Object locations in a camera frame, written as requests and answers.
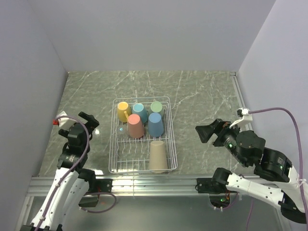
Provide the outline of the green plastic tumbler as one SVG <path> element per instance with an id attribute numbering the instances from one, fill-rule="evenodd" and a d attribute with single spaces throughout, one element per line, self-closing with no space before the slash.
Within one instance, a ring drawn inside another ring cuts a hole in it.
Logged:
<path id="1" fill-rule="evenodd" d="M 149 110 L 148 110 L 148 114 L 150 115 L 152 113 L 158 113 L 161 117 L 164 116 L 163 105 L 161 102 L 154 101 L 151 103 Z"/>

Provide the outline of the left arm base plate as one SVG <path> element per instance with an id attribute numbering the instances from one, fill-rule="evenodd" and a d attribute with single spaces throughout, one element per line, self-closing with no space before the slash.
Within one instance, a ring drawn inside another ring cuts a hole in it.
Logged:
<path id="1" fill-rule="evenodd" d="M 112 179 L 96 179 L 94 184 L 91 186 L 91 193 L 111 193 L 112 191 L 113 180 Z"/>

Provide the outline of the yellow ceramic mug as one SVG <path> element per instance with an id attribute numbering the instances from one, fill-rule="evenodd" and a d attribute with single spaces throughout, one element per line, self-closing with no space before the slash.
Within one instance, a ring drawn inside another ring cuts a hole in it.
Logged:
<path id="1" fill-rule="evenodd" d="M 132 114 L 131 107 L 127 102 L 119 102 L 117 115 L 120 122 L 127 123 L 127 118 Z"/>

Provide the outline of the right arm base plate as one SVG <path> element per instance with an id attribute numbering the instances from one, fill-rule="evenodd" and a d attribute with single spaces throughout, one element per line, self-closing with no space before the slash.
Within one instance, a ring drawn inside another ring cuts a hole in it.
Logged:
<path id="1" fill-rule="evenodd" d="M 225 184 L 214 181 L 212 178 L 197 178 L 195 189 L 198 193 L 207 194 L 235 193 L 235 191 L 228 190 Z"/>

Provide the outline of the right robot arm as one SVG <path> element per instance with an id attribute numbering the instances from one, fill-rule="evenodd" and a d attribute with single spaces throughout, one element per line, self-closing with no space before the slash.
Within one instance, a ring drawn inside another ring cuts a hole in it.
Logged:
<path id="1" fill-rule="evenodd" d="M 243 167 L 254 167 L 254 174 L 275 184 L 265 186 L 245 179 L 225 168 L 218 167 L 210 179 L 198 178 L 195 189 L 198 193 L 221 194 L 238 192 L 247 194 L 280 210 L 290 221 L 306 224 L 305 207 L 300 188 L 304 193 L 308 187 L 299 180 L 292 162 L 280 151 L 267 148 L 264 138 L 252 130 L 241 131 L 231 126 L 230 121 L 214 120 L 209 125 L 196 126 L 202 143 L 216 135 L 214 147 L 225 147 Z"/>

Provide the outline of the salmon pink plastic tumbler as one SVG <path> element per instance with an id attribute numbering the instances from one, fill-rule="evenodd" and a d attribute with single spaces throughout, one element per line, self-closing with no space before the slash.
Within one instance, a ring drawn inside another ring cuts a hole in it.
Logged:
<path id="1" fill-rule="evenodd" d="M 131 114 L 128 117 L 128 134 L 130 137 L 139 139 L 145 133 L 141 118 L 138 114 Z"/>

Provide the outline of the aluminium mounting rail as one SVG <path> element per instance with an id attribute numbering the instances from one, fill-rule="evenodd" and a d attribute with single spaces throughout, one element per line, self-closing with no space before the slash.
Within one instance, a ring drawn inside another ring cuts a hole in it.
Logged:
<path id="1" fill-rule="evenodd" d="M 97 179 L 111 179 L 111 192 L 116 196 L 194 196 L 198 195 L 195 186 L 197 178 L 211 178 L 206 175 L 111 175 L 97 176 Z M 253 182 L 273 186 L 272 182 L 259 177 L 245 176 Z M 53 177 L 33 177 L 26 196 L 46 196 L 52 185 Z"/>

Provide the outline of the blue plastic tumbler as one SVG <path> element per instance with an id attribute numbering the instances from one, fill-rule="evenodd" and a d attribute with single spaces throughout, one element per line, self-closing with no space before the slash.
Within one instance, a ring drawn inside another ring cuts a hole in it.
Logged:
<path id="1" fill-rule="evenodd" d="M 159 137 L 164 133 L 164 125 L 159 113 L 151 113 L 149 115 L 148 132 L 152 137 Z"/>

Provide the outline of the clear faceted drinking glass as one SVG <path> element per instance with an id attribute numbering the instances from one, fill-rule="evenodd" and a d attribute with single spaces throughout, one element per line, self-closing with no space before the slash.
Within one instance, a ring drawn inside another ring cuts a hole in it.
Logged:
<path id="1" fill-rule="evenodd" d="M 117 131 L 116 131 L 116 134 L 117 134 L 117 137 L 119 139 L 126 139 L 127 138 L 127 135 L 128 135 L 128 132 L 127 132 L 127 127 L 126 126 L 118 126 L 117 127 Z"/>

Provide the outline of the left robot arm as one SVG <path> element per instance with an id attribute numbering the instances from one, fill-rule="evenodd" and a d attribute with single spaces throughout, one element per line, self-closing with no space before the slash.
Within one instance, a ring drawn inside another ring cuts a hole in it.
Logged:
<path id="1" fill-rule="evenodd" d="M 84 169 L 90 151 L 92 132 L 99 126 L 94 116 L 80 112 L 80 120 L 60 114 L 59 135 L 67 138 L 59 157 L 57 170 L 50 190 L 29 225 L 23 225 L 23 231 L 62 231 L 66 226 L 69 213 L 78 206 L 85 193 L 97 188 L 95 172 Z"/>

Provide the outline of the light blue ceramic mug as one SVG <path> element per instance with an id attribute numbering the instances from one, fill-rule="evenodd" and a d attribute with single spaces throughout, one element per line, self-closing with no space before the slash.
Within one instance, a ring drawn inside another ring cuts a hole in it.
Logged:
<path id="1" fill-rule="evenodd" d="M 136 103 L 132 107 L 132 112 L 134 114 L 139 115 L 141 121 L 143 124 L 145 124 L 148 121 L 148 114 L 147 111 L 142 103 Z"/>

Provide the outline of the beige plastic tumbler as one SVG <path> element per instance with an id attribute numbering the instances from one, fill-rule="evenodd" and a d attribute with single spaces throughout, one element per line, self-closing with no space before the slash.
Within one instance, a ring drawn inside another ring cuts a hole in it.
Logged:
<path id="1" fill-rule="evenodd" d="M 168 169 L 165 143 L 152 141 L 150 144 L 149 170 L 153 173 L 164 173 Z"/>

